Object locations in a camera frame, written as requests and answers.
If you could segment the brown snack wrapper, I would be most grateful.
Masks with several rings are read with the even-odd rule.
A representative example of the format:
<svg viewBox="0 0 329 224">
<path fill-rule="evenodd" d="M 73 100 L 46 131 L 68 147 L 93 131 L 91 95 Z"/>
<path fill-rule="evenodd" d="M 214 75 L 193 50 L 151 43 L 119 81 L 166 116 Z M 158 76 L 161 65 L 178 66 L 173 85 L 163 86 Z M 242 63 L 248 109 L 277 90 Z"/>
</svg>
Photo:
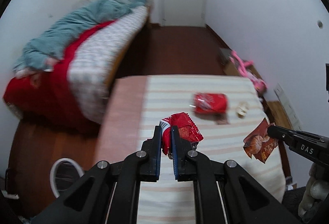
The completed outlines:
<svg viewBox="0 0 329 224">
<path fill-rule="evenodd" d="M 254 157 L 265 163 L 274 149 L 278 146 L 278 140 L 268 135 L 268 128 L 273 126 L 264 118 L 260 124 L 244 138 L 243 149 L 249 158 Z"/>
</svg>

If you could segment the red snack wrapper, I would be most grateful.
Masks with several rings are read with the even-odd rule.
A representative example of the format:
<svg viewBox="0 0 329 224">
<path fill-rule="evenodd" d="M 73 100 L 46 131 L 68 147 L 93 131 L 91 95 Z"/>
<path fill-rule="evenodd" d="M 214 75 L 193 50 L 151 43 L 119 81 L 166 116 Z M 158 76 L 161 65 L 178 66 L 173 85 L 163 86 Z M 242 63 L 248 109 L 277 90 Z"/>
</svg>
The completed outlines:
<svg viewBox="0 0 329 224">
<path fill-rule="evenodd" d="M 204 139 L 194 121 L 185 112 L 163 118 L 160 120 L 159 126 L 162 134 L 162 152 L 166 156 L 172 154 L 171 128 L 173 126 L 178 128 L 180 138 L 191 143 L 193 150 L 196 150 L 198 143 Z"/>
</svg>

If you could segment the cream peel scrap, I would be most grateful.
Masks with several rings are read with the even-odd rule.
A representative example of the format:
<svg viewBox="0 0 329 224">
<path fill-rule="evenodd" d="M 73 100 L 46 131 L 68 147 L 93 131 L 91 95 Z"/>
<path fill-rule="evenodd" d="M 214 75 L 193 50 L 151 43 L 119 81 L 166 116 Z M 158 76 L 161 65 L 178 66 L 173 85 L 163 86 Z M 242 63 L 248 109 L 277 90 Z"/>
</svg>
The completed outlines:
<svg viewBox="0 0 329 224">
<path fill-rule="evenodd" d="M 245 116 L 248 113 L 248 110 L 249 110 L 248 102 L 240 102 L 237 105 L 237 108 L 236 108 L 235 112 L 236 112 L 236 114 L 239 118 L 245 118 Z"/>
</svg>

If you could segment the red cola can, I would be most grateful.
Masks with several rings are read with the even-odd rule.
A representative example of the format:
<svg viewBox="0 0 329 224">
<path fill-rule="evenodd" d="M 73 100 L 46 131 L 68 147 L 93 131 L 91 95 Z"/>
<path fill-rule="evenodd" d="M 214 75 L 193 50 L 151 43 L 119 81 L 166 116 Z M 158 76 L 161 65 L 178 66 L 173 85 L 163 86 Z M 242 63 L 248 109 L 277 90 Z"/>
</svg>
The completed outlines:
<svg viewBox="0 0 329 224">
<path fill-rule="evenodd" d="M 222 93 L 197 93 L 193 97 L 193 106 L 197 114 L 225 114 L 228 100 Z"/>
</svg>

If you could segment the white round trash bin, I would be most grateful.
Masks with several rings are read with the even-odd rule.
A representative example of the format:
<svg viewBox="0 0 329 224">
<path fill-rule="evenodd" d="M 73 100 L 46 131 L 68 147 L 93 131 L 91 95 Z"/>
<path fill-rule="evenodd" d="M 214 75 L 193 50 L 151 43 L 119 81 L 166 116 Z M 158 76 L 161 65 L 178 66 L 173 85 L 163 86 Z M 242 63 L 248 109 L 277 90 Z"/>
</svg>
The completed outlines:
<svg viewBox="0 0 329 224">
<path fill-rule="evenodd" d="M 55 198 L 65 192 L 84 175 L 81 166 L 70 158 L 60 158 L 51 167 L 50 187 Z"/>
</svg>

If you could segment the brown label tag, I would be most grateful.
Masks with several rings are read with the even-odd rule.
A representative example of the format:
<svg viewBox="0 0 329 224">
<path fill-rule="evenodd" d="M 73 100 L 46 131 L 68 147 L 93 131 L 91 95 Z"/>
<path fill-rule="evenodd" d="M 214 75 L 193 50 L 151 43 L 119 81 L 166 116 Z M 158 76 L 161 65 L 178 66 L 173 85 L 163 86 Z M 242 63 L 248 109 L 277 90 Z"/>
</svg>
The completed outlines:
<svg viewBox="0 0 329 224">
<path fill-rule="evenodd" d="M 229 120 L 227 117 L 227 114 L 216 114 L 215 116 L 215 122 L 218 125 L 225 125 L 225 124 L 229 124 Z"/>
</svg>

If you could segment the pink toy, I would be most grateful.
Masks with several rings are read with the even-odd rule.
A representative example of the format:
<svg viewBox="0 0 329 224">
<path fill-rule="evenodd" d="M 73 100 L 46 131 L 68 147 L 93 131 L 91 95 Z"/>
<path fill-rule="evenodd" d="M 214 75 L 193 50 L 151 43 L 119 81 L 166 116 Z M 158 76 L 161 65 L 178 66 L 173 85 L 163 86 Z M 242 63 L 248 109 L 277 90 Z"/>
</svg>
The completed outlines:
<svg viewBox="0 0 329 224">
<path fill-rule="evenodd" d="M 248 78 L 253 83 L 258 94 L 263 95 L 266 92 L 267 85 L 264 80 L 249 69 L 254 65 L 253 61 L 244 61 L 235 50 L 231 51 L 229 59 L 233 64 L 237 61 L 237 71 L 242 77 Z"/>
</svg>

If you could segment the checkered bed mattress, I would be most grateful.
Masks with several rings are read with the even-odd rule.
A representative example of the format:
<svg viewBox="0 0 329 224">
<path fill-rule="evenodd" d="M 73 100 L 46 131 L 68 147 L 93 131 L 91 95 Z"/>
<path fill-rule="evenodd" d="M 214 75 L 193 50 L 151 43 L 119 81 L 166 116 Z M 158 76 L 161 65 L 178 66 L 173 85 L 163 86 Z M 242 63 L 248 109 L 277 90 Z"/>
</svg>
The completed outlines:
<svg viewBox="0 0 329 224">
<path fill-rule="evenodd" d="M 78 4 L 87 5 L 92 1 L 95 0 L 81 0 Z M 102 122 L 111 82 L 132 41 L 147 23 L 152 5 L 153 0 L 143 0 L 131 13 L 96 31 L 75 51 L 67 80 L 88 120 Z"/>
</svg>

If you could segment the teal blanket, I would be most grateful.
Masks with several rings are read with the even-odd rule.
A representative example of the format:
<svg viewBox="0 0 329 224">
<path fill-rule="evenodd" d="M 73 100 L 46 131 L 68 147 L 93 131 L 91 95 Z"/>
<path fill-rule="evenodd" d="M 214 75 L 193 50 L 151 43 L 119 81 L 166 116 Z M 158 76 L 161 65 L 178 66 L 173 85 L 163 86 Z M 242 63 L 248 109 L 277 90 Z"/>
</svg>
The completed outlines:
<svg viewBox="0 0 329 224">
<path fill-rule="evenodd" d="M 48 71 L 51 65 L 47 58 L 61 60 L 65 48 L 86 30 L 92 27 L 119 19 L 132 12 L 132 9 L 143 6 L 147 0 L 93 0 L 61 19 L 57 20 L 41 35 L 31 39 L 22 49 L 13 71 L 20 73 L 25 69 Z"/>
</svg>

